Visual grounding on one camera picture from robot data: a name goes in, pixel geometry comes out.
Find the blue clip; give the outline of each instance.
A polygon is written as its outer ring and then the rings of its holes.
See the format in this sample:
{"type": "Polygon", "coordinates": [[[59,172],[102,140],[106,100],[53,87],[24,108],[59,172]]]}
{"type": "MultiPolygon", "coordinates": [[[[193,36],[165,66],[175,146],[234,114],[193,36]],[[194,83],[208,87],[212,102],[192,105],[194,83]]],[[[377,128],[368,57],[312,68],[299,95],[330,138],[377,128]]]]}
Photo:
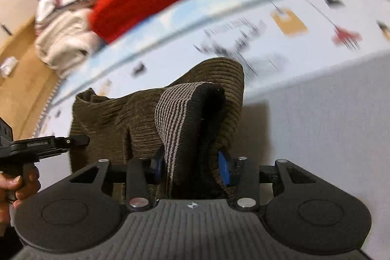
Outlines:
{"type": "Polygon", "coordinates": [[[219,171],[222,178],[222,181],[226,186],[229,186],[230,184],[230,173],[229,169],[227,167],[227,161],[222,153],[222,151],[218,151],[218,165],[219,165],[219,171]]]}

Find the red print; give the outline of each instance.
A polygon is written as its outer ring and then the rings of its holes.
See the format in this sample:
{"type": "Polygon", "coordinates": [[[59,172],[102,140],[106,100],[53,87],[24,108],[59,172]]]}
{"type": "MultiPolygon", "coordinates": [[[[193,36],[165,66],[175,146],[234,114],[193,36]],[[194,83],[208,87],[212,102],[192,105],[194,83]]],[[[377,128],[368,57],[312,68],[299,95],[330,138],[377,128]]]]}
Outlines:
{"type": "Polygon", "coordinates": [[[361,40],[361,35],[358,32],[348,32],[345,29],[336,27],[336,36],[332,38],[332,41],[336,45],[343,43],[350,50],[359,50],[360,46],[358,41],[361,40]]]}

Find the ribbed rubber surface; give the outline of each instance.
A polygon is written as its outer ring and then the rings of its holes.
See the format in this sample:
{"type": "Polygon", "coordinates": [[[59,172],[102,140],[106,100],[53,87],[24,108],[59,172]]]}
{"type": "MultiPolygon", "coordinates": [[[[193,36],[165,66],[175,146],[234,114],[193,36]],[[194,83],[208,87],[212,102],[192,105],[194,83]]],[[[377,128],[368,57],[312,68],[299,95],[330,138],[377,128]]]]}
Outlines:
{"type": "Polygon", "coordinates": [[[313,256],[274,240],[256,215],[231,209],[225,200],[160,200],[151,211],[130,214],[120,230],[100,246],[52,255],[25,247],[17,260],[367,260],[359,251],[313,256]]]}

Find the beige blanket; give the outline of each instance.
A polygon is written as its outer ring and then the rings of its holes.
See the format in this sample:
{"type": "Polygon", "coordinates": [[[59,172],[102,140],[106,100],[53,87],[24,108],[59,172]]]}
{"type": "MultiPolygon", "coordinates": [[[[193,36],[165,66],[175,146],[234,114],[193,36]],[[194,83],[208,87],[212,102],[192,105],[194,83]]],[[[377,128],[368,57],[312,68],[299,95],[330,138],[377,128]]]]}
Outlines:
{"type": "Polygon", "coordinates": [[[101,39],[89,28],[91,11],[88,8],[65,11],[35,41],[37,56],[61,78],[102,45],[101,39]]]}

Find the brown corduroy fabric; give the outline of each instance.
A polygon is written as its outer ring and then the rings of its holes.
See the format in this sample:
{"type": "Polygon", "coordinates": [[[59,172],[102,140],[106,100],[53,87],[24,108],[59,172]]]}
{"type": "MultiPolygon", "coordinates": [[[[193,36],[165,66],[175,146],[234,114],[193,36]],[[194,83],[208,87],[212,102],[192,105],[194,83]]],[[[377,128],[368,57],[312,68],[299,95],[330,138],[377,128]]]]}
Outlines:
{"type": "MultiPolygon", "coordinates": [[[[213,142],[207,145],[209,166],[221,185],[217,150],[229,148],[237,131],[244,91],[242,66],[227,58],[201,62],[168,87],[178,84],[210,82],[225,92],[225,112],[213,142]]],[[[100,158],[125,163],[132,157],[151,157],[163,144],[156,129],[155,108],[168,87],[139,91],[118,99],[97,96],[92,89],[80,93],[73,105],[71,134],[87,134],[90,144],[83,150],[71,150],[72,170],[77,171],[100,158]]],[[[119,187],[114,197],[120,195],[119,187]]]]}

